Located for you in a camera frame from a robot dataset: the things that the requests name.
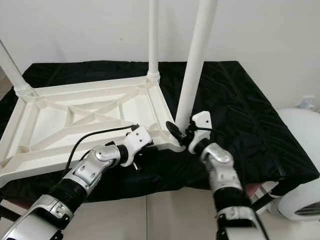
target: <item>black wire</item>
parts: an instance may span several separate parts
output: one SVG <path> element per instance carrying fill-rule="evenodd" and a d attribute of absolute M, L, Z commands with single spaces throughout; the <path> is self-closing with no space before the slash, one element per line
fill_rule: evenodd
<path fill-rule="evenodd" d="M 83 154 L 83 156 L 80 158 L 79 162 L 85 159 L 85 157 L 88 155 L 88 153 L 90 153 L 90 151 L 91 150 L 86 151 L 85 154 Z"/>
<path fill-rule="evenodd" d="M 266 229 L 265 229 L 264 224 L 262 223 L 262 221 L 261 221 L 261 219 L 260 219 L 260 216 L 259 216 L 256 212 L 254 212 L 254 215 L 255 215 L 255 219 L 258 221 L 258 223 L 259 223 L 259 225 L 260 225 L 260 227 L 261 227 L 261 230 L 262 230 L 262 232 L 263 232 L 263 234 L 264 234 L 264 236 L 265 236 L 265 239 L 266 239 L 266 240 L 269 240 L 269 236 L 268 236 L 268 234 L 267 234 L 267 231 L 266 231 Z"/>
<path fill-rule="evenodd" d="M 63 171 L 63 174 L 62 174 L 62 177 L 64 175 L 66 175 L 69 171 L 69 167 L 70 167 L 70 164 L 71 164 L 71 160 L 72 160 L 72 157 L 74 156 L 75 154 L 75 151 L 76 151 L 76 148 L 78 147 L 78 145 L 81 143 L 81 141 L 87 137 L 90 137 L 92 135 L 96 135 L 96 134 L 104 134 L 104 133 L 108 133 L 108 132 L 113 132 L 113 131 L 118 131 L 118 130 L 123 130 L 123 129 L 130 129 L 132 127 L 134 127 L 136 125 L 130 125 L 130 126 L 124 126 L 124 127 L 118 127 L 118 128 L 112 128 L 112 129 L 107 129 L 107 130 L 101 130 L 101 131 L 94 131 L 94 132 L 91 132 L 87 135 L 84 135 L 83 137 L 81 137 L 77 142 L 76 144 L 74 145 L 74 147 L 72 148 L 71 150 L 71 153 L 70 153 L 70 156 L 69 156 L 69 159 L 65 165 L 65 168 L 64 168 L 64 171 Z"/>
<path fill-rule="evenodd" d="M 245 180 L 246 180 L 246 178 L 245 178 L 245 170 L 244 170 L 244 168 L 245 168 L 245 166 L 244 166 L 244 162 L 243 162 L 243 155 L 240 153 L 240 150 L 237 148 L 237 146 L 232 142 L 232 140 L 231 140 L 231 138 L 230 137 L 228 137 L 224 132 L 222 132 L 222 131 L 219 131 L 219 130 L 216 130 L 216 129 L 213 129 L 213 128 L 205 128 L 205 127 L 195 127 L 195 129 L 196 130 L 204 130 L 204 131 L 210 131 L 210 132 L 214 132 L 214 133 L 218 133 L 218 134 L 220 134 L 220 135 L 222 135 L 223 137 L 225 137 L 229 142 L 230 142 L 230 144 L 233 146 L 233 148 L 234 148 L 234 150 L 236 151 L 236 153 L 239 155 L 239 158 L 240 158 L 240 161 L 241 161 L 241 179 L 242 179 L 242 181 L 241 181 L 241 183 L 242 183 L 242 185 L 243 186 L 245 186 L 246 184 L 245 184 Z"/>

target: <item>white wall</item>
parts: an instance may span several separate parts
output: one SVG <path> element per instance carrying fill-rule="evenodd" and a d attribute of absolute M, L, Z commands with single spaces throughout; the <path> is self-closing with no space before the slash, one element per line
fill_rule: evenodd
<path fill-rule="evenodd" d="M 185 61 L 199 0 L 160 0 L 160 61 Z M 320 1 L 220 0 L 206 60 L 237 60 L 275 108 L 316 95 Z M 32 63 L 147 61 L 148 0 L 0 0 L 0 39 Z"/>

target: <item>wrinkled fabric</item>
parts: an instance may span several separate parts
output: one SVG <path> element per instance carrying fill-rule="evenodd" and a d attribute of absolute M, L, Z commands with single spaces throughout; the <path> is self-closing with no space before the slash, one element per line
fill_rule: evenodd
<path fill-rule="evenodd" d="M 160 88 L 176 116 L 185 62 L 161 62 Z M 91 61 L 32 64 L 23 77 L 34 88 L 144 76 L 147 62 Z M 0 134 L 5 130 L 17 97 L 13 89 L 0 101 Z M 275 109 L 236 61 L 205 62 L 192 114 L 209 111 L 211 139 L 234 157 L 243 185 L 286 180 L 302 184 L 319 177 L 305 151 Z M 109 169 L 88 197 L 106 201 L 143 196 L 182 187 L 209 189 L 208 173 L 196 156 L 170 150 L 150 151 L 133 167 Z M 9 182 L 1 197 L 31 204 L 61 178 L 52 172 Z"/>

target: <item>black fabric cover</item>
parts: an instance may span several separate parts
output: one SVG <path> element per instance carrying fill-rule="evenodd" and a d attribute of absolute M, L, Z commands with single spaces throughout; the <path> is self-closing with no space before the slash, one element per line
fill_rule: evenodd
<path fill-rule="evenodd" d="M 160 87 L 175 118 L 185 62 L 161 62 Z M 146 62 L 91 61 L 80 63 L 36 63 L 23 74 L 34 88 L 144 76 Z M 0 134 L 5 130 L 17 97 L 13 89 L 0 102 Z M 193 113 L 210 111 L 214 129 L 211 139 L 231 152 L 242 184 L 285 181 L 302 184 L 319 172 L 282 122 L 270 102 L 236 61 L 205 62 Z M 163 150 L 137 160 L 142 171 L 117 166 L 108 170 L 88 201 L 137 197 L 188 186 L 208 189 L 208 174 L 188 154 Z M 33 203 L 47 193 L 61 172 L 9 182 L 0 196 L 10 201 Z"/>

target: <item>black cable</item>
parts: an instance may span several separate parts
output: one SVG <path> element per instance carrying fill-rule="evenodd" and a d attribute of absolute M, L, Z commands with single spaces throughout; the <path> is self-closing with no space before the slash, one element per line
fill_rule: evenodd
<path fill-rule="evenodd" d="M 261 230 L 262 230 L 262 232 L 263 232 L 266 240 L 269 240 L 269 236 L 268 236 L 268 234 L 267 234 L 267 231 L 266 231 L 266 229 L 265 229 L 265 226 L 264 226 L 264 224 L 262 223 L 262 221 L 261 221 L 259 215 L 256 213 L 256 211 L 254 211 L 254 215 L 255 215 L 255 219 L 258 221 L 258 223 L 259 223 L 259 225 L 260 225 L 260 227 L 261 227 Z"/>
<path fill-rule="evenodd" d="M 85 159 L 85 157 L 88 155 L 88 153 L 90 153 L 90 151 L 91 150 L 86 151 L 85 154 L 83 154 L 82 157 L 80 158 L 79 162 Z"/>
<path fill-rule="evenodd" d="M 218 133 L 218 134 L 220 134 L 220 135 L 222 135 L 222 136 L 224 136 L 224 137 L 227 138 L 227 135 L 226 135 L 224 132 L 219 131 L 219 130 L 216 130 L 216 129 L 213 129 L 213 128 L 205 128 L 205 127 L 197 127 L 197 126 L 196 126 L 196 127 L 195 127 L 195 130 L 210 131 L 210 132 Z"/>
<path fill-rule="evenodd" d="M 107 130 L 101 130 L 101 131 L 94 131 L 94 132 L 91 132 L 87 135 L 84 135 L 83 137 L 81 137 L 77 142 L 76 144 L 74 145 L 74 147 L 72 148 L 71 150 L 71 153 L 70 153 L 70 156 L 69 156 L 69 159 L 65 165 L 65 168 L 64 168 L 64 171 L 63 171 L 63 174 L 62 174 L 62 177 L 64 175 L 66 175 L 69 171 L 69 167 L 70 167 L 70 164 L 71 164 L 71 160 L 72 160 L 72 157 L 74 156 L 75 154 L 75 151 L 76 151 L 76 148 L 78 147 L 78 145 L 81 143 L 81 141 L 87 137 L 90 137 L 92 135 L 96 135 L 96 134 L 104 134 L 104 133 L 108 133 L 108 132 L 113 132 L 113 131 L 119 131 L 119 130 L 124 130 L 124 129 L 130 129 L 130 128 L 134 128 L 136 125 L 130 125 L 130 126 L 124 126 L 124 127 L 118 127 L 118 128 L 112 128 L 112 129 L 107 129 Z"/>

